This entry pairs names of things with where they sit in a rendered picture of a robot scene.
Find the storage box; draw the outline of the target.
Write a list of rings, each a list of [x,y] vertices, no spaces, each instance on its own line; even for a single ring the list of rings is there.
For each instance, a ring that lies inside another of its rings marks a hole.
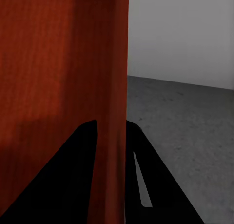
[[[0,218],[97,121],[87,224],[124,224],[129,0],[0,0]]]

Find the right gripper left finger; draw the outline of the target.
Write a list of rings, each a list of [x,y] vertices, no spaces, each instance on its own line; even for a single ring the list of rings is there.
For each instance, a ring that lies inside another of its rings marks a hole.
[[[0,218],[0,224],[87,224],[97,121],[81,124]]]

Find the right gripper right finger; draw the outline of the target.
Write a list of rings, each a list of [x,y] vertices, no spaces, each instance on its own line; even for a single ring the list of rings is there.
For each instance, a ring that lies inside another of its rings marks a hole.
[[[140,201],[134,153],[152,207]],[[140,127],[126,122],[126,224],[205,224]]]

